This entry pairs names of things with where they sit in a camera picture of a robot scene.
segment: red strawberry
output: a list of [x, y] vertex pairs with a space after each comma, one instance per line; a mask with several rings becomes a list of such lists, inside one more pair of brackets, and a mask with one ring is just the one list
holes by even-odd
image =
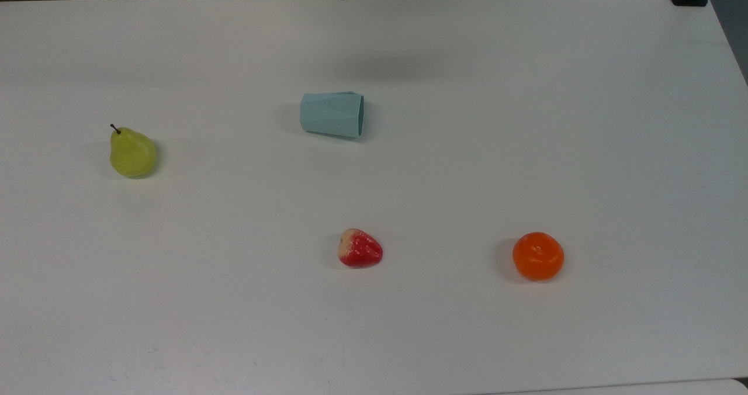
[[361, 230], [348, 229], [340, 236], [337, 257], [351, 268], [366, 268], [382, 260], [382, 246]]

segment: orange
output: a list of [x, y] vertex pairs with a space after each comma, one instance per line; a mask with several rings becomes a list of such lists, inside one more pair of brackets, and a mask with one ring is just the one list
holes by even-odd
[[521, 275], [528, 280], [550, 280], [563, 266], [563, 248], [545, 233], [523, 235], [514, 246], [512, 257]]

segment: red apple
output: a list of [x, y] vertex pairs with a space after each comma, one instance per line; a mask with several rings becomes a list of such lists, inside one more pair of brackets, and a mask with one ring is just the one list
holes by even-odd
[[351, 268], [366, 268], [382, 260], [382, 246], [372, 236], [358, 229], [348, 229], [340, 236], [337, 257]]

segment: pear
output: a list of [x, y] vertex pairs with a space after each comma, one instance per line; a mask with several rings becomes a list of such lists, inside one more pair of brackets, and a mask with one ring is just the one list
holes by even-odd
[[127, 177], [142, 176], [155, 164], [155, 145], [149, 137], [128, 128], [112, 132], [112, 153], [109, 162], [118, 174]]

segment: light blue cup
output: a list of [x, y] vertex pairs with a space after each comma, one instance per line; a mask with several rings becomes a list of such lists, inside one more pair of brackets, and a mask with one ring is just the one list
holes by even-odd
[[307, 132], [358, 138], [363, 129], [363, 96], [352, 91], [304, 94], [301, 119]]

